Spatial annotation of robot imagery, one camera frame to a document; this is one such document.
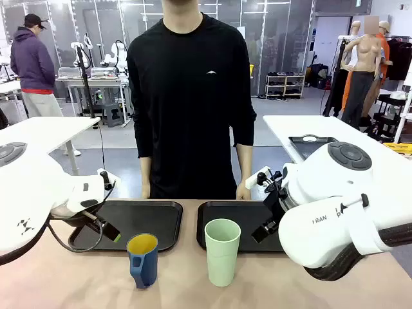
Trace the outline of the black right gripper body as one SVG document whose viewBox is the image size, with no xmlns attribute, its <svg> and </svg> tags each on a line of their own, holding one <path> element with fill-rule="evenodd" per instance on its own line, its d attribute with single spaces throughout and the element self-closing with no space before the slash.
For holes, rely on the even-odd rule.
<svg viewBox="0 0 412 309">
<path fill-rule="evenodd" d="M 268 196 L 263 200 L 263 203 L 272 213 L 270 220 L 276 224 L 279 224 L 287 211 L 287 207 L 284 205 L 283 200 L 279 196 L 279 192 L 277 190 L 269 192 Z"/>
</svg>

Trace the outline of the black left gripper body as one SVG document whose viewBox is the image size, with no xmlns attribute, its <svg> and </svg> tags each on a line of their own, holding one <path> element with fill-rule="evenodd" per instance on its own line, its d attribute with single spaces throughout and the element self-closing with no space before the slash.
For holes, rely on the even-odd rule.
<svg viewBox="0 0 412 309">
<path fill-rule="evenodd" d="M 69 226 L 75 228 L 89 226 L 91 229 L 100 230 L 101 225 L 103 225 L 102 221 L 97 217 L 97 215 L 92 214 L 88 211 L 80 211 L 71 217 L 51 213 L 50 219 L 63 221 Z"/>
</svg>

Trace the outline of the person's left hand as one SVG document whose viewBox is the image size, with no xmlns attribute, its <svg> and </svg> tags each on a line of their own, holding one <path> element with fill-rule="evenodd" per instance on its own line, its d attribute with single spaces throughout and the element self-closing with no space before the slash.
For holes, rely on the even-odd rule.
<svg viewBox="0 0 412 309">
<path fill-rule="evenodd" d="M 251 191 L 246 188 L 245 182 L 241 182 L 236 189 L 237 200 L 251 200 Z"/>
</svg>

